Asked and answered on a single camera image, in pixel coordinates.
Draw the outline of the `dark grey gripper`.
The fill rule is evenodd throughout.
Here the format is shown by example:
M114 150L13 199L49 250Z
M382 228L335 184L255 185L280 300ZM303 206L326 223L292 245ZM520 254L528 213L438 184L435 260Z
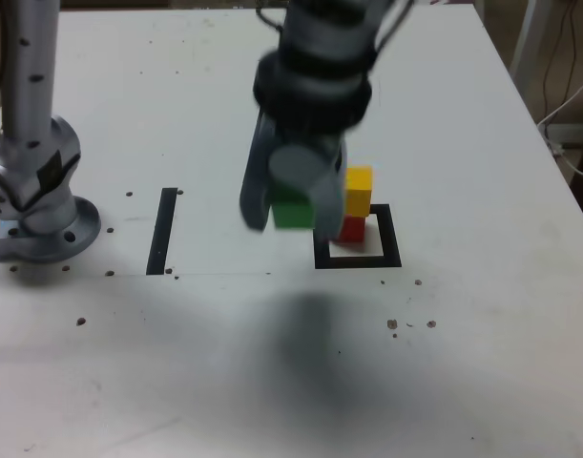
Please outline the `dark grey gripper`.
M271 177L271 207L279 229L312 229L318 239L335 239L344 222L344 139L285 130L281 140L278 147L274 122L259 113L239 195L246 226L264 230Z

